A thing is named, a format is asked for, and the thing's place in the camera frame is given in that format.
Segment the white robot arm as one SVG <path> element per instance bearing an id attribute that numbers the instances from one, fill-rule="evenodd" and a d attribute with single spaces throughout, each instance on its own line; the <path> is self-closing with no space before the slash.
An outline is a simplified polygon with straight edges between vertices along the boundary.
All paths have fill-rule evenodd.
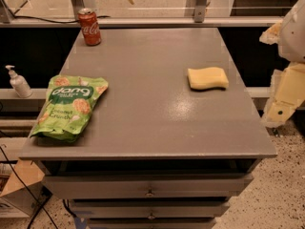
<path id="1" fill-rule="evenodd" d="M 270 97 L 261 117 L 268 128 L 277 128 L 305 102 L 305 0 L 298 0 L 285 17 L 259 37 L 265 44 L 276 44 L 288 66 L 274 70 Z"/>

